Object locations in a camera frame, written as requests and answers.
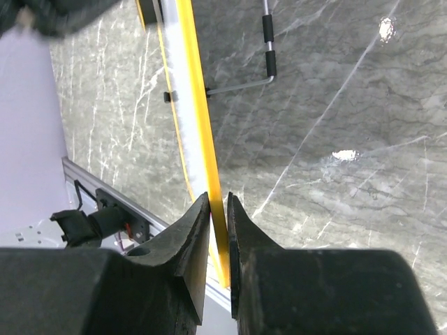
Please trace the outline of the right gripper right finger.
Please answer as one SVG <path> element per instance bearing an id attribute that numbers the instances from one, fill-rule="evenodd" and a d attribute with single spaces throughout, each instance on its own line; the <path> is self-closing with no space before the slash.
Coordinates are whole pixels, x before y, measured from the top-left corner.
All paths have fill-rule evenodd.
<path id="1" fill-rule="evenodd" d="M 231 313 L 240 334 L 435 334 L 416 277 L 388 249 L 281 247 L 227 202 Z"/>

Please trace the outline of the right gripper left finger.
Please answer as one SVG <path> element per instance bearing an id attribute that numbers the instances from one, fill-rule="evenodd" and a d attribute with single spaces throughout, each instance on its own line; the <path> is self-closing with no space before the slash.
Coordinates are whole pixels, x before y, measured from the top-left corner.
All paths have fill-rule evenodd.
<path id="1" fill-rule="evenodd" d="M 195 334 L 202 323 L 210 203 L 122 255 L 1 249 L 2 334 Z"/>

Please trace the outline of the yellow-framed whiteboard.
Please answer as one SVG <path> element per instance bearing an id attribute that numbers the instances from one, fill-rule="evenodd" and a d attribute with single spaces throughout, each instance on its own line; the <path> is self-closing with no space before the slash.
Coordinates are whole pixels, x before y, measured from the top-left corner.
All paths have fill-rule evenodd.
<path id="1" fill-rule="evenodd" d="M 228 233 L 193 5 L 137 1 L 136 6 L 144 31 L 155 28 L 158 34 L 186 187 L 192 200 L 203 193 L 209 197 L 208 275 L 227 290 Z"/>

